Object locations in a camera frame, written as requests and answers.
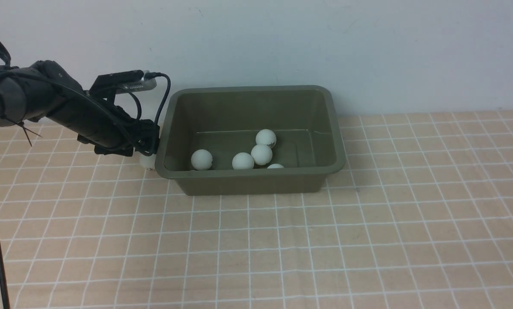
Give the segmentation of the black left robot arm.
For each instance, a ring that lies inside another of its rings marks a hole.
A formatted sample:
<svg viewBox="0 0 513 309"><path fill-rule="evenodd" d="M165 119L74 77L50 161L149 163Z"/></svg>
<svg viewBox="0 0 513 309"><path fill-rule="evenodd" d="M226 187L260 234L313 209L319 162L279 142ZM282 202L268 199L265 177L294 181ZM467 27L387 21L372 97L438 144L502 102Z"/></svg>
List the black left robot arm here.
<svg viewBox="0 0 513 309"><path fill-rule="evenodd" d="M147 70L104 74L84 90L56 61L0 65L0 127L48 118L76 133L78 142L93 145L98 155L152 156L160 128L156 120L141 118L134 93L154 89L159 76Z"/></svg>

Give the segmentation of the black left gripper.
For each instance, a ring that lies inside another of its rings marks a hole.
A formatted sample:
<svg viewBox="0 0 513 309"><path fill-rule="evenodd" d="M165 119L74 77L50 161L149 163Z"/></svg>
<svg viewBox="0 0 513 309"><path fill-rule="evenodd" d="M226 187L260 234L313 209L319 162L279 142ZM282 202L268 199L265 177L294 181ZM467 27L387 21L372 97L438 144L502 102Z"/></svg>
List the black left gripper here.
<svg viewBox="0 0 513 309"><path fill-rule="evenodd" d="M141 119L141 102L129 92L136 117L115 105L114 92L59 92L46 96L46 117L77 134L81 143L94 145L99 155L143 156L157 153L160 127Z"/></svg>

